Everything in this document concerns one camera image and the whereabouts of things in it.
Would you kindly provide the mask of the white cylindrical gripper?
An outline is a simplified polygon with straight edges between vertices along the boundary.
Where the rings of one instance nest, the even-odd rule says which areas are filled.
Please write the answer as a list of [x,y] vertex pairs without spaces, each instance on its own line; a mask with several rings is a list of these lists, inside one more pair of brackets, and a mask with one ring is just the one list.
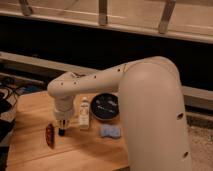
[[53,113],[58,122],[58,126],[60,128],[67,128],[71,116],[74,113],[72,99],[55,99]]

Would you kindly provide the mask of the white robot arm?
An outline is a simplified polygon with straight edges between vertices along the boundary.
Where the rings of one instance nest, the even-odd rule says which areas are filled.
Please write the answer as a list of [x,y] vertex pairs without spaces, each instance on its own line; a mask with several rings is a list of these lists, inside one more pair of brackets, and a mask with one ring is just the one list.
[[67,72],[47,91],[62,129],[77,94],[116,92],[130,171],[192,171],[182,86],[171,60],[150,57],[80,78]]

